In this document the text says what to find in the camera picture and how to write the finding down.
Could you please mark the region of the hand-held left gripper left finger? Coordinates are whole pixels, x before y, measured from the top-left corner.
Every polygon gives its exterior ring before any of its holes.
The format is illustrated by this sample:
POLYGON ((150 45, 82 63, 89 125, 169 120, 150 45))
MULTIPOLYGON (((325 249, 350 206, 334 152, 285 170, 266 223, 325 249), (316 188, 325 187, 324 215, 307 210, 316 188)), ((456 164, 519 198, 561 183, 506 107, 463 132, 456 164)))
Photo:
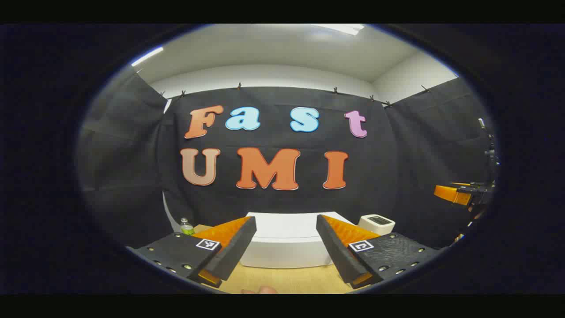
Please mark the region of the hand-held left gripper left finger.
POLYGON ((162 272, 218 288, 231 276, 256 230, 256 218, 246 216, 200 233, 172 233, 140 248, 127 249, 162 272))

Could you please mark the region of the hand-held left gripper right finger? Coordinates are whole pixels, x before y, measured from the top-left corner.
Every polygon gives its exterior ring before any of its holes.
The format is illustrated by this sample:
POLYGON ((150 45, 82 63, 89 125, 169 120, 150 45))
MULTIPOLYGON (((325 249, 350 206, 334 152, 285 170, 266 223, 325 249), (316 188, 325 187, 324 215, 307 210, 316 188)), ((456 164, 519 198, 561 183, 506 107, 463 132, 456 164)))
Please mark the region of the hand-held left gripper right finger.
POLYGON ((316 230, 343 282, 352 288, 404 276, 441 253, 400 233, 380 235, 328 215, 317 216, 316 230))

